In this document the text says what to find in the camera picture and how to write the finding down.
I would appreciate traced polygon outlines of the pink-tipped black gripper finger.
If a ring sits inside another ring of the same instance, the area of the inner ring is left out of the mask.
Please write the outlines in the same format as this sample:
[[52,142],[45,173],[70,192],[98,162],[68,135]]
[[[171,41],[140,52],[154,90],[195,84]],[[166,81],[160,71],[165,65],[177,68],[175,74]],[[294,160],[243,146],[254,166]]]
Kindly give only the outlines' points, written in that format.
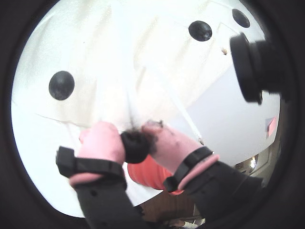
[[222,217],[250,203],[263,189],[263,180],[239,172],[219,155],[185,134],[156,121],[142,132],[151,142],[151,156],[171,172],[168,191],[183,190],[203,217]]
[[84,130],[79,140],[77,156],[73,149],[59,147],[56,165],[77,193],[90,228],[149,228],[126,194],[125,149],[117,128],[99,122]]

